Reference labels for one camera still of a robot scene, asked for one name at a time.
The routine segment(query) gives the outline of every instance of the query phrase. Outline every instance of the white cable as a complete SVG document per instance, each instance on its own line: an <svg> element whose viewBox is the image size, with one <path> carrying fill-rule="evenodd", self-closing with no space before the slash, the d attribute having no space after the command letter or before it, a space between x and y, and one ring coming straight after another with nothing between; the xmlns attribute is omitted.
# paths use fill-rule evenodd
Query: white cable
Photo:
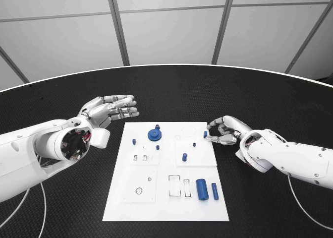
<svg viewBox="0 0 333 238"><path fill-rule="evenodd" d="M43 183L40 183L40 186L41 186L41 191L43 191L43 225L41 225L41 230L40 230L40 234L38 234L38 237L41 237L41 234L43 234L43 227L44 227L44 220L46 220L46 196L44 196L44 190L43 190Z"/></svg>
<svg viewBox="0 0 333 238"><path fill-rule="evenodd" d="M20 203L18 203L18 206L17 206L17 208L14 209L11 215L8 216L8 218L5 219L5 221L0 224L0 228L4 226L4 224L7 223L7 221L10 220L10 218L12 217L12 215L15 214L15 212L17 212L20 206L21 206L21 203L22 203L22 201L25 200L27 194L28 194L28 189L25 190L25 194L24 194L24 196L22 196L22 198L21 198L21 201L20 201Z"/></svg>
<svg viewBox="0 0 333 238"><path fill-rule="evenodd" d="M296 196L295 196L295 193L293 193L293 190L292 190L291 182L289 182L289 189L291 189L293 198L295 198L295 200L296 200ZM308 218L309 218L321 227L324 227L325 229L328 229L328 230L333 231L333 228L331 228L331 227L324 226L321 223L318 223L318 222L311 218L311 216L309 216L308 213L305 212L305 210L304 210L304 208L302 208L302 206L301 206L298 200L296 200L296 204L298 204L299 208L302 209L302 211L304 211L305 215L308 216Z"/></svg>

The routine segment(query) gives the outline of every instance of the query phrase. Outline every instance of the round table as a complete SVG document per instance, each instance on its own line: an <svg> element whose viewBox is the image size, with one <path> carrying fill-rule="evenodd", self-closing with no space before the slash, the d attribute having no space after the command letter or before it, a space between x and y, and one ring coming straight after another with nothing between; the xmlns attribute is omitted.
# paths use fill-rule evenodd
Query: round table
<svg viewBox="0 0 333 238"><path fill-rule="evenodd" d="M237 145L213 144L229 222L102 222L125 121L206 121L230 115L288 141L333 149L333 87L239 67L145 65L93 70L0 92L0 134L73 117L96 96L133 95L139 116L106 128L105 149L43 182L44 237L333 237L302 213L286 176L260 173L234 157ZM333 190L292 179L304 209L333 227ZM0 203L0 223L22 194ZM37 237L43 221L40 186L30 190L0 237Z"/></svg>

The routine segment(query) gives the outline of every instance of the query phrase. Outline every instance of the task board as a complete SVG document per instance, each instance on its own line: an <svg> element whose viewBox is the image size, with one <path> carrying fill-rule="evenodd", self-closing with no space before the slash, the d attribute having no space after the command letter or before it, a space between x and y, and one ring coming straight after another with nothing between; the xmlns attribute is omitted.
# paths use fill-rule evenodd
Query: task board
<svg viewBox="0 0 333 238"><path fill-rule="evenodd" d="M161 138L151 141L155 125ZM125 123L102 221L229 221L204 130L204 122ZM206 180L207 200L198 200L197 179Z"/></svg>

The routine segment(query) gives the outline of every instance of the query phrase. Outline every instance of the white robotic arm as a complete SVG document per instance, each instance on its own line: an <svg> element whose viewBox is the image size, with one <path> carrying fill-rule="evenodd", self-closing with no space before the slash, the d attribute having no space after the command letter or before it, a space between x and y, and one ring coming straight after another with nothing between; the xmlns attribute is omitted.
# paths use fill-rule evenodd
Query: white robotic arm
<svg viewBox="0 0 333 238"><path fill-rule="evenodd" d="M207 129L217 125L220 137L207 140L231 145L240 140L239 159L265 173L272 166L288 176L333 189L333 150L286 142L270 130L252 130L230 116L213 120Z"/></svg>
<svg viewBox="0 0 333 238"><path fill-rule="evenodd" d="M133 96L96 97L74 118L51 120L0 135L0 202L67 168L84 156L89 146L105 148L112 120L139 113ZM57 163L40 166L37 156Z"/></svg>

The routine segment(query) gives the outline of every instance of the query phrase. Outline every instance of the wall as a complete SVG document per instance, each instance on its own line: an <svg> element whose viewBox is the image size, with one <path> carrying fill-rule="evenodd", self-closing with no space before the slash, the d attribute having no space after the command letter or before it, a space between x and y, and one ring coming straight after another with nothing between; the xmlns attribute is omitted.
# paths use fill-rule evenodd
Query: wall
<svg viewBox="0 0 333 238"><path fill-rule="evenodd" d="M318 79L333 74L333 0L0 0L0 53L0 90L154 63Z"/></svg>

